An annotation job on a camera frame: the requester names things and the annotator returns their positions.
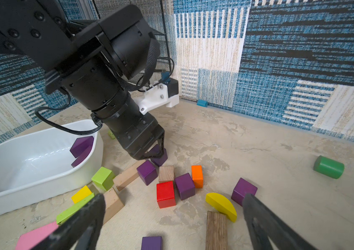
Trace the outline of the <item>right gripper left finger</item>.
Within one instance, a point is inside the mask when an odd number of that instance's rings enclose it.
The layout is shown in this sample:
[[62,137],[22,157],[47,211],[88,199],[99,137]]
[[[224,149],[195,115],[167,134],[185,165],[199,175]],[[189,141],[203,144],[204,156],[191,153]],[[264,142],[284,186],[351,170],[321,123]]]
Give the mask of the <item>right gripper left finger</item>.
[[63,225],[33,247],[34,250],[94,250],[103,226],[105,198],[96,195]]

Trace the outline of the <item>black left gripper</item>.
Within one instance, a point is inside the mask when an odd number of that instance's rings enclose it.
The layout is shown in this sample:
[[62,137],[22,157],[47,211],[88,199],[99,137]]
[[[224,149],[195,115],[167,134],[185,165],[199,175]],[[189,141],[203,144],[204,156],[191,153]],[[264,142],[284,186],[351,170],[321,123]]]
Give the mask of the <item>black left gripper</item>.
[[136,160],[164,155],[164,129],[151,114],[142,115],[137,107],[123,106],[103,120],[117,141]]

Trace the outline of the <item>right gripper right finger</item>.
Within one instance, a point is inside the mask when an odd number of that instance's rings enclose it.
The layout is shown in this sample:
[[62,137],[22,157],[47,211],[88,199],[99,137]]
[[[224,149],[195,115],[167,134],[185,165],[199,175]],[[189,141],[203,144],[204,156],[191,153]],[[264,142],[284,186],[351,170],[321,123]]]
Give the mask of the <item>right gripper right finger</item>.
[[292,230],[252,194],[242,201],[243,215],[255,250],[314,250],[315,247]]

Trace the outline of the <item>purple rectangular block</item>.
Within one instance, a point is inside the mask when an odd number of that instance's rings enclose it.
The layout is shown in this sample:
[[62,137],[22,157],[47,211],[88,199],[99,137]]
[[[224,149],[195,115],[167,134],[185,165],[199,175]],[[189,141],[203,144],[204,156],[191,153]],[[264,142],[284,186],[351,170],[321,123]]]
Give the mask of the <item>purple rectangular block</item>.
[[75,158],[75,161],[71,164],[72,167],[76,167],[81,164],[90,154],[94,143],[93,136],[80,137],[73,143],[70,153]]

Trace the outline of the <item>white plastic storage bin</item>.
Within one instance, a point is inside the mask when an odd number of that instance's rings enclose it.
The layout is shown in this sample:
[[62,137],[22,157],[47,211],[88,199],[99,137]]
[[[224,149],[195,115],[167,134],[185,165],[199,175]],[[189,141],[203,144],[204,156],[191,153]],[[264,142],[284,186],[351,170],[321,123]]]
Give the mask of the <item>white plastic storage bin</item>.
[[75,167],[70,149],[78,135],[56,128],[0,144],[0,215],[90,183],[102,166],[104,151],[100,133],[92,137],[91,151]]

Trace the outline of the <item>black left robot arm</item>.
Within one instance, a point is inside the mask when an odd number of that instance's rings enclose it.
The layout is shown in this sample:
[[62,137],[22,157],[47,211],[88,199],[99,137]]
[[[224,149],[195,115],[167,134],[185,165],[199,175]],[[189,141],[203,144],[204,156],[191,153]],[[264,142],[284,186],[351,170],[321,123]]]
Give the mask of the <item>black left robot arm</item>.
[[0,54],[27,55],[45,71],[45,91],[59,91],[90,110],[136,160],[160,158],[164,129],[131,98],[160,56],[152,28],[135,5],[70,31],[56,1],[0,1]]

